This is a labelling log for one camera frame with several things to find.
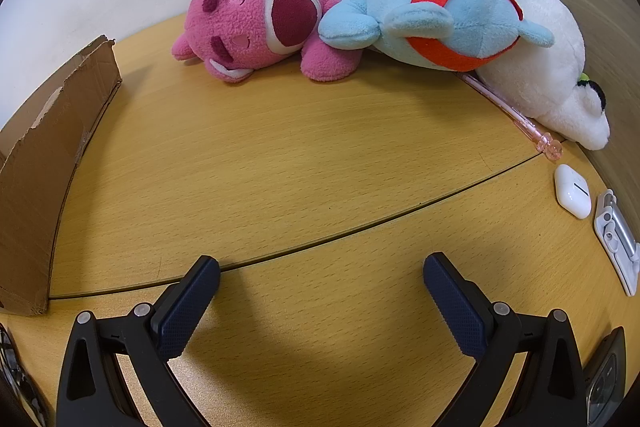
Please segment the dark object at left edge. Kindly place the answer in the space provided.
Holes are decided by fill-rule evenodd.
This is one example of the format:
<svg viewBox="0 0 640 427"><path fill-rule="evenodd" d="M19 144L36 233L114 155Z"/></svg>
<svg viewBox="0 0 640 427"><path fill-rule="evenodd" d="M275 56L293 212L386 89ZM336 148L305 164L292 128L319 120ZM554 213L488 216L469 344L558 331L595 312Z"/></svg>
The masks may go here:
<svg viewBox="0 0 640 427"><path fill-rule="evenodd" d="M47 401L18 356L13 338L1 325L1 396L20 426L49 426Z"/></svg>

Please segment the black phone on table edge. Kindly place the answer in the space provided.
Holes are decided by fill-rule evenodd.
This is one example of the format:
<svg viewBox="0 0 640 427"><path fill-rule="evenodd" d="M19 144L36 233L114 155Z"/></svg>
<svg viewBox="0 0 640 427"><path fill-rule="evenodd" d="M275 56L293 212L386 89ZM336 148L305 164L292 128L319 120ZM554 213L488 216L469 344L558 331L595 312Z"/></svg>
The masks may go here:
<svg viewBox="0 0 640 427"><path fill-rule="evenodd" d="M623 326L606 335L584 368L587 426L605 426L624 399L626 341Z"/></svg>

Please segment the white metal clip stand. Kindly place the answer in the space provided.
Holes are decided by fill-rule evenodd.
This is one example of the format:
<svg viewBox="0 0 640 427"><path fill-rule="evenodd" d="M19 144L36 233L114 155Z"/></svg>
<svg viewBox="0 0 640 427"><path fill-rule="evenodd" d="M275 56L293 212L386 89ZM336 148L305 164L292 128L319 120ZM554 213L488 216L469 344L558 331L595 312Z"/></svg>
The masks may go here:
<svg viewBox="0 0 640 427"><path fill-rule="evenodd" d="M598 196L593 228L620 278L628 297L637 294L639 277L639 243L617 205L612 188Z"/></svg>

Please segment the white earbuds case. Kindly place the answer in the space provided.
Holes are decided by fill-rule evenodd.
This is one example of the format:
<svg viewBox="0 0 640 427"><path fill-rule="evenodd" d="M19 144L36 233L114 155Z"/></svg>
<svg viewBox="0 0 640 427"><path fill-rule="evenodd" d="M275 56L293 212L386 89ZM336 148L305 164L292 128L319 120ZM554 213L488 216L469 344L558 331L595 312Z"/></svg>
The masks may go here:
<svg viewBox="0 0 640 427"><path fill-rule="evenodd" d="M588 218L592 205L586 179L566 164L555 168L553 179L559 205L577 219Z"/></svg>

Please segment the brown cardboard box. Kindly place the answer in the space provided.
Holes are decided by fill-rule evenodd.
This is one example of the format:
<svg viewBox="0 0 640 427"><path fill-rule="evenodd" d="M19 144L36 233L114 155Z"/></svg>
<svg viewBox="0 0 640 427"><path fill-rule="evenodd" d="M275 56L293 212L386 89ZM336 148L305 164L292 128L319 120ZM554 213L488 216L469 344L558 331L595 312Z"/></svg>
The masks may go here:
<svg viewBox="0 0 640 427"><path fill-rule="evenodd" d="M99 36L73 55L1 129L1 310L46 312L58 224L75 170L122 84Z"/></svg>

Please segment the pink transparent pen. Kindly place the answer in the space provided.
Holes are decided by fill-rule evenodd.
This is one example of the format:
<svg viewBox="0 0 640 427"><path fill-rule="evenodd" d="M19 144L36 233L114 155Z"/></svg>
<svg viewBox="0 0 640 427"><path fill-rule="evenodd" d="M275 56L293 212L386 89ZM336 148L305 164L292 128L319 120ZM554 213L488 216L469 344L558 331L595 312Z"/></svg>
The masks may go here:
<svg viewBox="0 0 640 427"><path fill-rule="evenodd" d="M474 76L467 72L458 72L457 76L473 90L491 101L502 113L505 113L526 138L535 145L538 153L544 154L550 161L557 161L562 157L562 144L558 139L553 138L550 132L539 129L533 121L510 106L506 101L503 101L500 96L488 89L484 83Z"/></svg>

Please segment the white panda plush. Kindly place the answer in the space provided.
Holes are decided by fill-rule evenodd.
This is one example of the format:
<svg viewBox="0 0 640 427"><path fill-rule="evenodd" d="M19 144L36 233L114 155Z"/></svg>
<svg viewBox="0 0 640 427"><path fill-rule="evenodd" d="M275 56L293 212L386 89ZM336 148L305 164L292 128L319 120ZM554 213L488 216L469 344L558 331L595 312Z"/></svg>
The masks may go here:
<svg viewBox="0 0 640 427"><path fill-rule="evenodd" d="M610 139L602 88L585 74L586 50L572 12L561 0L516 0L526 20L547 27L554 45L520 40L476 70L503 101L528 118L587 150L602 150Z"/></svg>

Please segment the blue plush with red collar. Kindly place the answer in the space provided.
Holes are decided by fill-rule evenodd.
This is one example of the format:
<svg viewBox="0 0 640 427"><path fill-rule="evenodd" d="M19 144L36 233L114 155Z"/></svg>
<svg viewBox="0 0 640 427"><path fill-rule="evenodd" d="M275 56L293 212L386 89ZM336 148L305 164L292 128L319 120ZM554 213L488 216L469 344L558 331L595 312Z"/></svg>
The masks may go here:
<svg viewBox="0 0 640 427"><path fill-rule="evenodd" d="M341 0L318 27L338 50L365 48L424 68L469 72L521 39L548 48L552 31L526 20L516 0Z"/></svg>

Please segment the pink bear plush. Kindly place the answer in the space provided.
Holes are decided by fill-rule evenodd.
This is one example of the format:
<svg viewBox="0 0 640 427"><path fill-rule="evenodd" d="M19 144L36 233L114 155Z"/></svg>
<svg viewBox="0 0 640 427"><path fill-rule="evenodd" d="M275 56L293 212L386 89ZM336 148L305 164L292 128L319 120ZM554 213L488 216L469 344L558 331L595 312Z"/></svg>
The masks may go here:
<svg viewBox="0 0 640 427"><path fill-rule="evenodd" d="M307 78L341 80L355 72L362 52L333 49L318 35L322 16L339 1L191 0L171 55L198 58L213 77L236 83L299 53Z"/></svg>

